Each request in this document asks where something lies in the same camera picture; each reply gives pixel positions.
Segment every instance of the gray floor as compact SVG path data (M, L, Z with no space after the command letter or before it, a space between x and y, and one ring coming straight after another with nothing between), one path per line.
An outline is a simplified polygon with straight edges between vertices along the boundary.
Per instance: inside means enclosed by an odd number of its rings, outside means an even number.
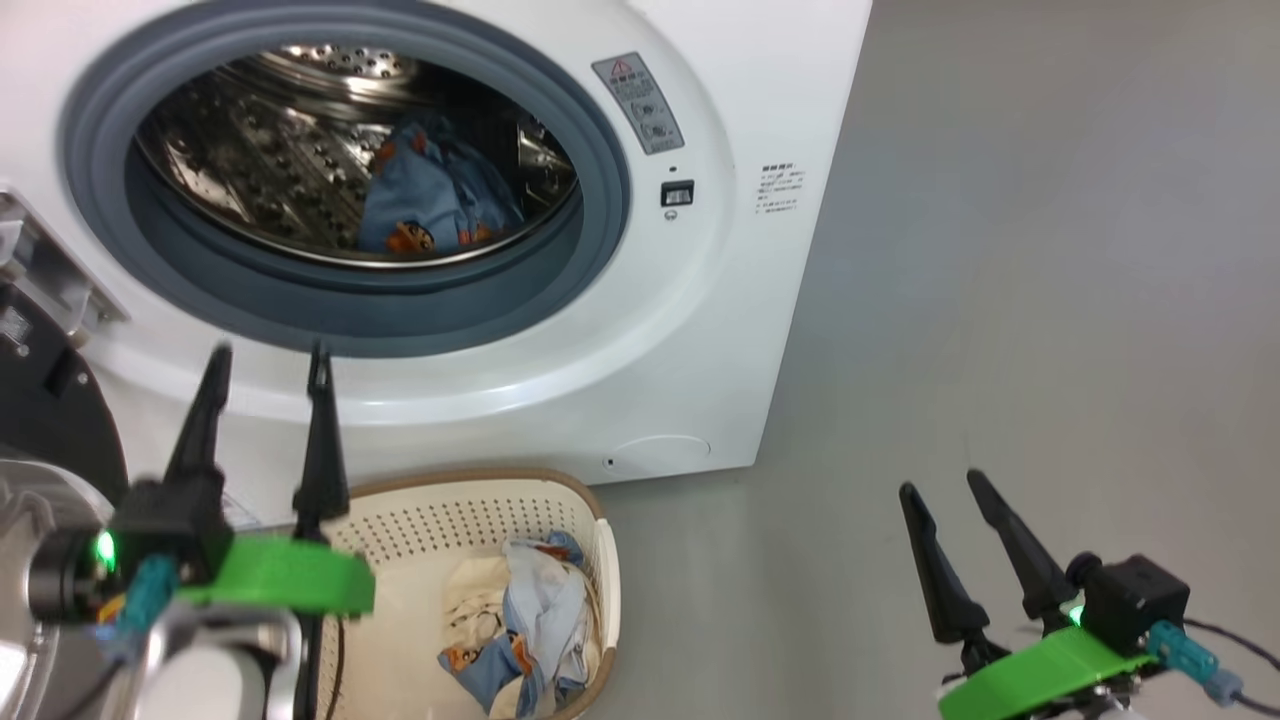
M882 0L759 462L600 489L625 591L596 716L936 716L956 652L901 480L992 635L1034 639L970 464L1064 562L1144 552L1280 648L1276 37L1261 0ZM1179 679L1139 707L1217 716Z

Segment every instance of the clothes in basket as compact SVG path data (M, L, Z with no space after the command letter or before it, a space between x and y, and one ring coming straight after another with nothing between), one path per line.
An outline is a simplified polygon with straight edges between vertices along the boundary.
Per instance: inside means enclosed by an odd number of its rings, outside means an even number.
M502 614L492 607L506 565ZM508 541L503 557L467 560L445 587L445 642L440 666L453 674L492 719L545 717L572 702L599 667L595 591L582 573L582 551L567 533L545 543ZM483 637L489 629L493 634Z
M415 110L374 156L360 222L366 252L447 255L524 222L502 174L439 113Z

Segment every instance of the washing machine door opening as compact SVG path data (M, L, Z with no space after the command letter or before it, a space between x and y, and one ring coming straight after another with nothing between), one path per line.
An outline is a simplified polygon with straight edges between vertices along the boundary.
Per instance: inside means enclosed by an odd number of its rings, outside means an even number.
M165 97L136 142L210 222L352 268L481 258L530 237L577 187L559 141L518 104L379 47L234 60Z
M90 228L160 297L349 356L549 318L603 270L630 206L626 158L576 79L412 0L164 15L88 69L64 159Z

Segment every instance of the blue clothing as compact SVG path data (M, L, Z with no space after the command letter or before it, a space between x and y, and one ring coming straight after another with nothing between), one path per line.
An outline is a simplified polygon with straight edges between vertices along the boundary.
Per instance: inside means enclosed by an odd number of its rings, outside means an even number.
M457 673L453 673L448 652L442 652L436 657L440 667L453 674L453 678L484 707L485 715L493 707L493 700L498 696L498 691L522 675L520 661L516 660L516 652L511 643L512 635L509 633L498 635L480 650L480 655L470 665Z
M493 163L447 118L416 110L375 155L357 247L447 255L513 232L522 222Z
M445 648L440 666L484 707L493 708L498 693L524 678L516 717L545 717L573 701L586 688L590 669L584 657L591 626L584 555L568 533L554 532L547 542L511 539L503 546L511 582L503 594L507 632L479 652Z
M511 569L503 615L507 626L525 637L534 660L534 671L525 678L520 692L516 716L524 720L549 715L545 708L558 706L586 683L585 662L576 664L582 667L581 676L573 673L564 678L563 687L559 682L566 656L575 651L579 659L581 656L581 643L573 641L585 632L585 614L590 611L586 578L582 573L566 570L559 559L581 565L582 550L572 537L557 532L545 543L507 541L503 553Z

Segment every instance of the white fabric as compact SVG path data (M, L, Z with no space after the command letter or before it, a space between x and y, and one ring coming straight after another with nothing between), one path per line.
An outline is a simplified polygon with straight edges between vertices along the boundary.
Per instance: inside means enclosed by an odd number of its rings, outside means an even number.
M479 650L504 633L502 597L509 583L506 557L476 557L458 564L444 584L440 635L444 647Z
M525 679L516 678L493 696L489 720L516 720L516 707L520 705L520 687L522 684L525 684Z

